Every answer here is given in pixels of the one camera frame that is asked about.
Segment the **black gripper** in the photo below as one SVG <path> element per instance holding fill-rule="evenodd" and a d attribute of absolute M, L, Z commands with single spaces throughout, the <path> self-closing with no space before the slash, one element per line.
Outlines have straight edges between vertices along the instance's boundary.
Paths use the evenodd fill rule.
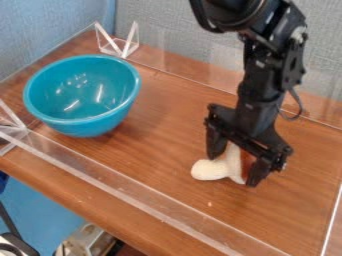
<path fill-rule="evenodd" d="M 225 151 L 227 142 L 235 143 L 256 157 L 245 185 L 255 187 L 271 171 L 284 168 L 292 148 L 277 135 L 275 120 L 281 99 L 237 101 L 235 108 L 209 103 L 205 125 L 205 151 L 211 160 Z"/>

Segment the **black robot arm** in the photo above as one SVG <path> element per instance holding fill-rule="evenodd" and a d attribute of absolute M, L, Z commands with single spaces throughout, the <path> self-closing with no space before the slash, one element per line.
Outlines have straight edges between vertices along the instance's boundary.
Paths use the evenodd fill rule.
<path fill-rule="evenodd" d="M 233 108 L 208 105 L 204 119 L 207 156 L 221 155 L 233 143 L 255 157 L 245 185 L 253 187 L 283 169 L 292 148 L 275 131 L 285 95 L 305 74 L 305 17 L 291 0 L 188 0 L 200 27 L 235 32 L 244 44 L 244 76 Z"/>

